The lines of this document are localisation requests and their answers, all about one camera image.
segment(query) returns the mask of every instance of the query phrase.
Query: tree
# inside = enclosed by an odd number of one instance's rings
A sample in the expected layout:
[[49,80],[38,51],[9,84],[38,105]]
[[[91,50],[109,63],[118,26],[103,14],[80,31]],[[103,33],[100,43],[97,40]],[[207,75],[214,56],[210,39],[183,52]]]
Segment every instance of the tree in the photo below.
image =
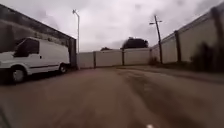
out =
[[102,48],[100,51],[108,51],[108,50],[112,50],[112,49],[110,49],[110,48],[108,48],[108,47],[104,47],[104,48]]
[[124,42],[121,49],[132,48],[148,48],[148,41],[140,38],[129,37],[129,39]]

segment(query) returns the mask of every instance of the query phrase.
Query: fence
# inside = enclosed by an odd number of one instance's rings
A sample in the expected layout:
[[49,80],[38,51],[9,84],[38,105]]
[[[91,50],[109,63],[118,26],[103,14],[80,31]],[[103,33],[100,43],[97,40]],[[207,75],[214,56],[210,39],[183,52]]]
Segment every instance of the fence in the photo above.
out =
[[97,68],[124,65],[146,65],[150,49],[109,50],[78,54],[79,68]]

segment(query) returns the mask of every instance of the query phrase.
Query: sky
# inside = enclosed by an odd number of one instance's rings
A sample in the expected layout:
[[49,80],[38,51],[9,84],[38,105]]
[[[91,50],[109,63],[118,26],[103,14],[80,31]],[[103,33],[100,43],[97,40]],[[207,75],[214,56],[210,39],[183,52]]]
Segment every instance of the sky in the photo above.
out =
[[77,37],[77,9],[81,17],[80,51],[102,47],[119,49],[129,37],[158,42],[153,16],[162,38],[190,23],[224,0],[0,0],[0,3],[32,17],[74,38]]

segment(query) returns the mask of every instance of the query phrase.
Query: van tire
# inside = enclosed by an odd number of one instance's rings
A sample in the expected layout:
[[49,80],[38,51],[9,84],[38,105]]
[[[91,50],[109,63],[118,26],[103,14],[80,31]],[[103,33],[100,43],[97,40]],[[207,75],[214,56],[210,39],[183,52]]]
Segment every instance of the van tire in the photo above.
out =
[[10,80],[13,84],[22,83],[27,76],[23,67],[15,66],[10,69]]
[[59,73],[60,74],[65,74],[67,72],[67,66],[66,64],[61,64],[60,67],[59,67]]

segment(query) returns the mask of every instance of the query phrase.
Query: street lamp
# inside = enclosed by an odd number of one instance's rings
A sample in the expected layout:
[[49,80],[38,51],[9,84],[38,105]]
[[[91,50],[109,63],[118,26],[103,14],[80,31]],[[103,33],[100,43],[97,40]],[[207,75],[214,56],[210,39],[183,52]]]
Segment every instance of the street lamp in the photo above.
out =
[[77,13],[77,10],[76,10],[76,9],[73,10],[72,13],[75,14],[75,15],[77,16],[77,18],[78,18],[78,32],[77,32],[77,33],[78,33],[78,34],[77,34],[77,35],[78,35],[78,36],[77,36],[77,44],[78,44],[78,48],[77,48],[77,49],[78,49],[78,51],[77,51],[77,52],[79,53],[79,32],[80,32],[80,31],[79,31],[79,28],[80,28],[80,16],[79,16],[79,14]]

